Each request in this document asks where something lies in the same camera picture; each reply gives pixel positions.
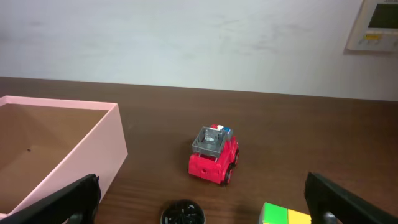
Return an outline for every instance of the white device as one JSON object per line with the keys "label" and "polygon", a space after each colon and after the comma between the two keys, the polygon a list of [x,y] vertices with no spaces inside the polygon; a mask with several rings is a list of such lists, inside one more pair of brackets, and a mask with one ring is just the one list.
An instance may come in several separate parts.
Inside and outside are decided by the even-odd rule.
{"label": "white device", "polygon": [[347,49],[398,51],[398,0],[364,0]]}

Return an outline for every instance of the rubik's cube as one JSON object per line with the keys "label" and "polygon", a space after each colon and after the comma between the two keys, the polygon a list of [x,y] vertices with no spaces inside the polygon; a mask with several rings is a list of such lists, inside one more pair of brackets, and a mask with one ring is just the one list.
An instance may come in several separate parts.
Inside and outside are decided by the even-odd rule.
{"label": "rubik's cube", "polygon": [[271,203],[265,203],[260,214],[260,224],[311,224],[311,216]]}

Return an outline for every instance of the red toy car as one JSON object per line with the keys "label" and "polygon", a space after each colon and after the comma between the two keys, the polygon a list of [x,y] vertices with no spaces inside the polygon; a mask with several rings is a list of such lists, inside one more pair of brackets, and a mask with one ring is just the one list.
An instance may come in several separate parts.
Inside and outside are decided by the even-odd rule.
{"label": "red toy car", "polygon": [[239,146],[233,130],[221,125],[202,127],[192,143],[188,173],[227,185],[238,163]]}

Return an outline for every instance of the black disc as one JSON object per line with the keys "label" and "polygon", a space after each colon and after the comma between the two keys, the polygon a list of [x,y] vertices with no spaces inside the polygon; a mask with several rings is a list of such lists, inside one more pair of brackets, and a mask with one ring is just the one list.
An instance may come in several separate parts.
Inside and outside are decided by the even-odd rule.
{"label": "black disc", "polygon": [[161,224],[204,224],[205,214],[200,206],[191,200],[173,202],[162,214]]}

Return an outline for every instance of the open box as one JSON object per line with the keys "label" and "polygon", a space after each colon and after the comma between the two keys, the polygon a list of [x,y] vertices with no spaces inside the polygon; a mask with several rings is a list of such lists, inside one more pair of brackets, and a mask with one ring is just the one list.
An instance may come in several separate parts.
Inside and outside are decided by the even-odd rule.
{"label": "open box", "polygon": [[102,197],[127,156],[116,103],[0,98],[0,219],[87,174]]}

